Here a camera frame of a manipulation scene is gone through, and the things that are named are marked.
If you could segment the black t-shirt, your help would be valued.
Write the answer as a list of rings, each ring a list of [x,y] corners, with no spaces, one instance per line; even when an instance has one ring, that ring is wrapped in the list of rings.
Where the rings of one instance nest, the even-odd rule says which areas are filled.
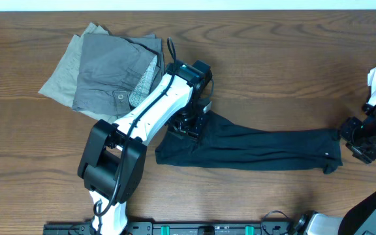
[[[155,149],[157,163],[256,171],[320,168],[324,174],[342,165],[335,129],[267,132],[236,125],[212,111],[207,117],[196,141],[167,132]]]

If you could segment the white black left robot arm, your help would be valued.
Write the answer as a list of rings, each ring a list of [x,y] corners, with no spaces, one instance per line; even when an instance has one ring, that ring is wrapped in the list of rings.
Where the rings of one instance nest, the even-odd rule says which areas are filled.
[[[212,82],[202,61],[169,63],[160,84],[127,115],[113,123],[101,119],[92,127],[78,176],[94,201],[89,234],[121,234],[127,225],[125,203],[142,179],[149,143],[162,126],[182,139],[197,141],[211,108],[202,98]]]

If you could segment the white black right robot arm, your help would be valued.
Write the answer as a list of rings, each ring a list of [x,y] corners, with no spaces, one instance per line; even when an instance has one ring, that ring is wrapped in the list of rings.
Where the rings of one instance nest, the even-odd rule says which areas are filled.
[[[356,117],[347,119],[340,128],[340,137],[353,157],[370,165],[376,160],[376,104],[365,104],[363,111],[367,118],[363,121]],[[304,214],[297,222],[296,233],[376,235],[376,191],[343,217],[327,216],[316,211]]]

